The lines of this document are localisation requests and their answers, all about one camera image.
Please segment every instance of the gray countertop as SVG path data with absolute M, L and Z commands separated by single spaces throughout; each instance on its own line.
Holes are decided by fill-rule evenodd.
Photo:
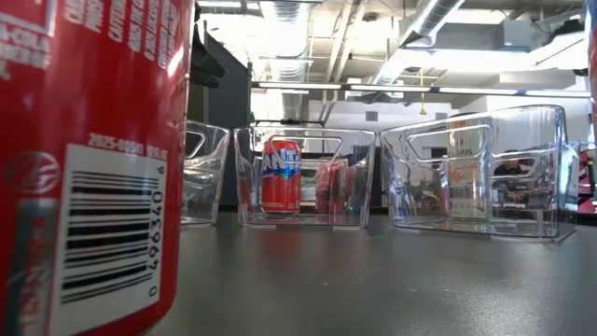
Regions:
M 389 230 L 183 230 L 151 335 L 597 334 L 597 228 L 559 244 Z

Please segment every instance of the red soda can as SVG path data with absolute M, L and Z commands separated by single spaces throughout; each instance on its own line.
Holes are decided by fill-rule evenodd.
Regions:
M 347 195 L 348 161 L 340 159 L 321 164 L 315 174 L 315 209 L 318 213 L 341 214 Z
M 192 2 L 0 0 L 0 335 L 174 301 Z
M 300 149 L 297 143 L 270 140 L 263 148 L 261 203 L 270 214 L 300 210 Z

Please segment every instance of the coca-cola can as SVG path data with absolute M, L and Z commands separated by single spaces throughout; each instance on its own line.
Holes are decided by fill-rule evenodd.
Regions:
M 0 333 L 133 335 L 171 306 L 191 14 L 0 0 Z

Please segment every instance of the metal pipe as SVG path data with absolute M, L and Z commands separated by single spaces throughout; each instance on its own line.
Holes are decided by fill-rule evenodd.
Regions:
M 302 59 L 308 52 L 309 16 L 312 4 L 261 1 L 263 18 L 269 25 L 274 53 L 281 58 Z M 273 80 L 301 82 L 306 80 L 307 64 L 303 62 L 270 63 Z M 303 119 L 300 115 L 302 94 L 282 93 L 283 118 Z
M 346 61 L 348 61 L 348 55 L 353 50 L 354 44 L 354 34 L 356 32 L 356 28 L 358 24 L 363 20 L 363 16 L 365 15 L 365 7 L 367 6 L 368 1 L 361 1 L 358 4 L 358 8 L 356 10 L 356 14 L 354 14 L 354 24 L 350 30 L 350 35 L 346 37 L 346 42 L 344 43 L 344 50 L 342 51 L 342 56 L 340 58 L 340 64 L 338 64 L 338 69 L 336 70 L 336 75 L 334 75 L 334 81 L 337 82 L 340 80 L 342 76 L 342 71 L 344 71 L 344 66 L 346 66 Z
M 348 20 L 351 18 L 351 11 L 353 10 L 352 3 L 344 4 L 344 8 L 342 9 L 342 18 L 340 20 L 340 27 L 336 32 L 336 38 L 334 39 L 334 44 L 332 46 L 331 56 L 329 57 L 329 62 L 327 63 L 327 70 L 326 70 L 326 77 L 324 81 L 329 81 L 332 77 L 332 71 L 334 71 L 334 65 L 336 65 L 336 59 L 338 58 L 338 54 L 340 53 L 340 48 L 342 47 L 342 42 L 344 41 L 344 37 L 346 36 L 346 30 L 348 28 Z
M 421 37 L 435 34 L 446 22 L 448 15 L 458 9 L 465 0 L 422 0 L 412 18 L 412 23 L 406 29 L 398 49 L 389 57 L 388 62 L 382 64 L 373 76 L 370 84 L 393 84 L 408 64 L 400 57 L 400 48 L 416 41 Z

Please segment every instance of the clear acrylic organizer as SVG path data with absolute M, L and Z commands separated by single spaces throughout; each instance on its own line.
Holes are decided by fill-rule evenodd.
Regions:
M 385 130 L 392 225 L 558 238 L 576 223 L 578 156 L 555 105 L 530 105 Z
M 375 139 L 374 132 L 357 130 L 298 127 L 234 130 L 239 220 L 243 224 L 276 227 L 366 226 Z M 281 142 L 290 142 L 291 147 L 296 144 L 299 157 L 285 155 L 286 151 L 278 148 L 264 154 L 264 148 L 274 148 Z M 271 167 L 277 167 L 275 173 Z M 293 167 L 298 168 L 299 178 L 285 180 L 282 173 Z M 276 177 L 281 178 L 281 184 L 272 188 L 269 178 L 274 175 L 281 176 Z M 272 210 L 272 203 L 283 208 Z M 299 208 L 285 212 L 284 207 L 289 204 Z
M 229 130 L 187 121 L 185 172 L 183 174 L 183 225 L 213 224 L 217 220 Z

